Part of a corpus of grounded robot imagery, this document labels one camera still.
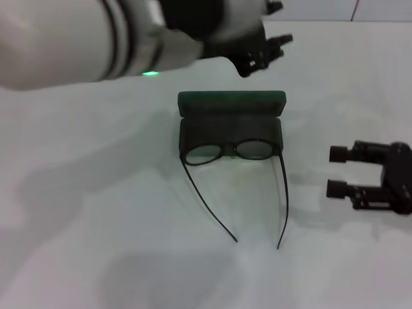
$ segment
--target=eyeglasses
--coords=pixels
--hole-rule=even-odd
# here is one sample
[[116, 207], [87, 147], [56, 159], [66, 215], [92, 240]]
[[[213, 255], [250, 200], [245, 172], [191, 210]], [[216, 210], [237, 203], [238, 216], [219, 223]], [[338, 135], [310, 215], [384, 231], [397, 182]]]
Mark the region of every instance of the eyeglasses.
[[268, 140], [263, 140], [259, 138], [252, 138], [248, 140], [242, 140], [240, 142], [224, 143], [224, 144], [203, 144], [197, 145], [196, 147], [189, 149], [180, 156], [183, 168], [187, 174], [187, 177], [193, 184], [194, 189], [198, 193], [203, 204], [206, 206], [207, 210], [213, 216], [213, 218], [226, 230], [226, 232], [232, 237], [235, 242], [238, 242], [236, 237], [231, 233], [231, 231], [226, 228], [226, 226], [218, 219], [218, 217], [212, 212], [210, 207], [207, 205], [206, 201], [203, 199], [200, 191], [198, 190], [192, 176], [189, 173], [187, 165], [189, 166], [200, 166], [211, 163], [220, 159], [222, 156], [238, 156], [245, 160], [267, 160], [272, 156], [279, 156], [281, 161], [283, 181], [285, 183], [285, 193], [286, 193], [286, 220], [283, 227], [279, 243], [277, 244], [277, 249], [279, 249], [280, 244], [283, 239], [283, 235], [286, 230], [286, 225], [288, 223], [289, 216], [289, 195], [288, 195], [288, 184], [286, 179], [286, 169], [285, 162], [283, 160], [282, 151], [278, 149], [279, 147], [269, 142]]
[[224, 154], [246, 160], [266, 160], [274, 155], [276, 146], [261, 139], [243, 140], [236, 144], [199, 145], [183, 154], [185, 164], [199, 166], [220, 159]]

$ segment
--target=eyeglass temple arm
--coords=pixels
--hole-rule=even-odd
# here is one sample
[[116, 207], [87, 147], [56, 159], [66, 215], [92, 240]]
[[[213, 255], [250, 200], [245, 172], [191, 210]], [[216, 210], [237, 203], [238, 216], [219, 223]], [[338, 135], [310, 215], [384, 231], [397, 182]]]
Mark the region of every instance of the eyeglass temple arm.
[[194, 183], [194, 180], [193, 180], [193, 178], [192, 178], [192, 176], [191, 176], [191, 174], [190, 174], [190, 172], [189, 172], [189, 170], [188, 170], [185, 162], [184, 162], [182, 159], [180, 159], [180, 161], [181, 161], [181, 163], [182, 163], [182, 165], [183, 165], [183, 168], [185, 169], [185, 172], [186, 172], [187, 177], [189, 178], [189, 180], [191, 181], [194, 189], [195, 189], [196, 192], [198, 193], [198, 196], [200, 197], [201, 201], [203, 202], [203, 204], [205, 204], [207, 210], [210, 212], [210, 214], [213, 216], [213, 218], [214, 218], [217, 222], [219, 222], [219, 224], [226, 230], [226, 232], [232, 237], [232, 239], [233, 239], [235, 242], [238, 242], [238, 240], [236, 239], [236, 237], [234, 237], [234, 235], [231, 233], [231, 231], [230, 231], [230, 230], [219, 220], [219, 218], [212, 212], [212, 210], [210, 209], [210, 207], [207, 205], [206, 201], [203, 199], [203, 196], [200, 194], [199, 189], [197, 188], [196, 184]]

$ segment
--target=black stripe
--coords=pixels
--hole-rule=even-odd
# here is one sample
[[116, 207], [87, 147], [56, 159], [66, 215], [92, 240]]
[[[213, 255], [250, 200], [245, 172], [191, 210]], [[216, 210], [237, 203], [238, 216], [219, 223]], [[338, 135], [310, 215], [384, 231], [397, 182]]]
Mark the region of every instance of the black stripe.
[[129, 50], [127, 51], [127, 57], [126, 57], [126, 62], [124, 64], [123, 69], [120, 71], [119, 77], [124, 76], [127, 73], [127, 70], [129, 69], [133, 57], [135, 56], [135, 51], [136, 51], [136, 46], [138, 44], [137, 41], [137, 33], [135, 31], [135, 28], [133, 27], [133, 13], [127, 9], [127, 4], [125, 3], [125, 0], [117, 0], [117, 3], [122, 10], [123, 16], [126, 18], [125, 22], [127, 25], [127, 32], [129, 33]]
[[103, 4], [103, 7], [106, 10], [106, 13], [108, 15], [108, 19], [111, 25], [111, 37], [113, 38], [113, 53], [112, 57], [109, 63], [109, 66], [107, 70], [104, 72], [103, 76], [98, 80], [102, 81], [107, 79], [109, 74], [113, 71], [115, 68], [115, 63], [117, 59], [117, 44], [118, 44], [118, 37], [117, 37], [117, 31], [116, 31], [116, 24], [115, 24], [115, 16], [113, 15], [113, 12], [110, 10], [110, 6], [108, 5], [107, 0], [100, 0], [100, 2]]

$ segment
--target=cylindrical knob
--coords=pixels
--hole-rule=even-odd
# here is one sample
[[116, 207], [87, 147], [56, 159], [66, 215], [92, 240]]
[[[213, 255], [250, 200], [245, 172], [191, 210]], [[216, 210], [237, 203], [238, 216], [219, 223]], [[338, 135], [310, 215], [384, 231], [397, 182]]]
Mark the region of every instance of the cylindrical knob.
[[326, 197], [339, 198], [344, 200], [346, 197], [346, 189], [348, 184], [346, 182], [337, 182], [335, 180], [328, 180], [328, 188], [326, 190]]
[[329, 162], [346, 163], [348, 160], [349, 150], [347, 147], [331, 146]]

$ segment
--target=black mechanical device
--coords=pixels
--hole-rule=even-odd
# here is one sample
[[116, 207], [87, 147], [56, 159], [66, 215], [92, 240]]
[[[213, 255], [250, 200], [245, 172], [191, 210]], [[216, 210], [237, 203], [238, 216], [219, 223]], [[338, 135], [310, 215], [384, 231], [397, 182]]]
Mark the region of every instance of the black mechanical device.
[[412, 214], [412, 150], [404, 143], [391, 145], [356, 141], [352, 150], [332, 146], [330, 162], [366, 162], [383, 166], [380, 187], [348, 185], [328, 181], [326, 196], [349, 197], [353, 208], [365, 211], [394, 211]]
[[[203, 42], [201, 59], [228, 58], [235, 65], [241, 77], [248, 77], [256, 71], [267, 69], [270, 63], [283, 57], [284, 53], [281, 47], [293, 41], [291, 34], [267, 39], [261, 21], [255, 27], [245, 31], [242, 36], [235, 39], [216, 40], [214, 33], [219, 32], [219, 29], [224, 24], [227, 24], [226, 19], [231, 14], [226, 12], [228, 7], [225, 7], [224, 1], [159, 1], [163, 8], [168, 29], [180, 30], [195, 41]], [[245, 1], [236, 1], [238, 1], [241, 8], [239, 11], [245, 11], [243, 8], [246, 6], [242, 4]], [[266, 0], [266, 15], [272, 15], [282, 9], [282, 2]], [[245, 19], [244, 24], [247, 24], [247, 11], [245, 11], [245, 15], [242, 18]]]

